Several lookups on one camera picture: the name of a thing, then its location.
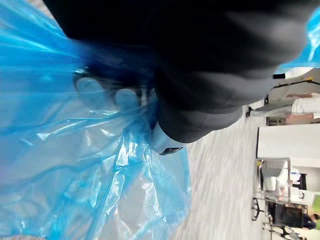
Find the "blue plastic sheet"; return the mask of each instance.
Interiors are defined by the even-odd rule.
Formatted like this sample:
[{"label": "blue plastic sheet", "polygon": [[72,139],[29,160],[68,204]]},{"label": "blue plastic sheet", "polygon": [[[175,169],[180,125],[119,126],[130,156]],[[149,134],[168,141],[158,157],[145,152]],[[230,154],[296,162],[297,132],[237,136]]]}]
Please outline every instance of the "blue plastic sheet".
[{"label": "blue plastic sheet", "polygon": [[320,68],[320,8],[318,8],[307,24],[307,41],[302,53],[286,64],[281,65],[278,72],[294,67]]},{"label": "blue plastic sheet", "polygon": [[[0,2],[0,237],[166,240],[189,212],[186,150],[151,150],[152,51],[92,45]],[[115,102],[126,84],[138,105]]]}]

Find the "leg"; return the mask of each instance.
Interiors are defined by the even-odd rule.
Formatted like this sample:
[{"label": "leg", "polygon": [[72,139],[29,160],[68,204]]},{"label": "leg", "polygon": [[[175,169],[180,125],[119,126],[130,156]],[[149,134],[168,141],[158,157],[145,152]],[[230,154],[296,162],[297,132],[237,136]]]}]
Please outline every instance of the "leg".
[{"label": "leg", "polygon": [[292,112],[292,106],[265,105],[251,111],[254,117],[285,117]]}]

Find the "shoe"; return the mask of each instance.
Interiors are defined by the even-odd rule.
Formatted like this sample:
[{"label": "shoe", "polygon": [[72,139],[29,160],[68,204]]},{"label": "shoe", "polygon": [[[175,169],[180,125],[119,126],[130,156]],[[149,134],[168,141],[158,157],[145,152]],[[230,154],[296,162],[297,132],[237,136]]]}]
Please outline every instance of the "shoe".
[{"label": "shoe", "polygon": [[246,118],[250,117],[252,110],[253,110],[252,107],[249,107],[249,108],[248,108],[248,111],[245,113],[245,117],[246,117]]}]

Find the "black jacket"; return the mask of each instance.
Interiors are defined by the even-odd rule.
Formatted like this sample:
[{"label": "black jacket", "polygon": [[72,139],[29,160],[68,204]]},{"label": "black jacket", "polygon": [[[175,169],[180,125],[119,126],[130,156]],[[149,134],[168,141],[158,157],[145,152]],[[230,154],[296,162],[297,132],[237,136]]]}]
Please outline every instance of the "black jacket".
[{"label": "black jacket", "polygon": [[226,128],[297,57],[320,0],[44,0],[66,35],[151,45],[159,124],[191,143]]}]

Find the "floor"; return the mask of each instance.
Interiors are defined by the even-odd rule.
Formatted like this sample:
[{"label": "floor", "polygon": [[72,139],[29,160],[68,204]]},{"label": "floor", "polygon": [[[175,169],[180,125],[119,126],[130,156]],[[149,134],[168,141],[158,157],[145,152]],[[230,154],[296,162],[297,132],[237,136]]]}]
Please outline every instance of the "floor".
[{"label": "floor", "polygon": [[[46,11],[41,0],[29,1]],[[267,239],[261,220],[251,221],[257,131],[264,122],[243,116],[189,147],[192,210],[172,239]]]}]

